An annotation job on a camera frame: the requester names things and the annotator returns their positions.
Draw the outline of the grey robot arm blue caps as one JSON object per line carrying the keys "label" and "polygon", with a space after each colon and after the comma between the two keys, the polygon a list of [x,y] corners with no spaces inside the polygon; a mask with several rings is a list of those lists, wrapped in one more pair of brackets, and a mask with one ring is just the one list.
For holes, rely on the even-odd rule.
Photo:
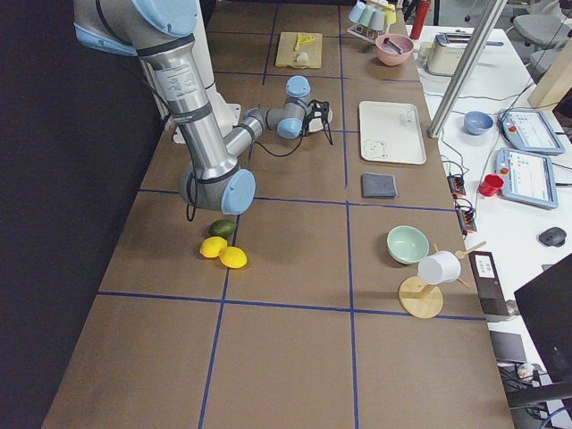
{"label": "grey robot arm blue caps", "polygon": [[243,119],[221,125],[216,91],[197,1],[76,1],[74,27],[79,42],[114,55],[136,56],[146,65],[150,86],[181,132],[190,164],[180,194],[193,208],[240,215],[256,191],[254,175],[238,157],[265,130],[284,139],[302,139],[312,123],[328,123],[329,106],[311,96],[306,78],[286,84],[285,104],[253,108]]}

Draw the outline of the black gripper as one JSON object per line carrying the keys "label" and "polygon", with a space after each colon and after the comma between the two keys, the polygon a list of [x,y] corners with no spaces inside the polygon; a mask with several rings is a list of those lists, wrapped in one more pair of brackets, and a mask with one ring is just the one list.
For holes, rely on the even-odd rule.
{"label": "black gripper", "polygon": [[305,133],[315,133],[324,130],[329,124],[329,103],[327,101],[311,100],[309,111],[305,116]]}

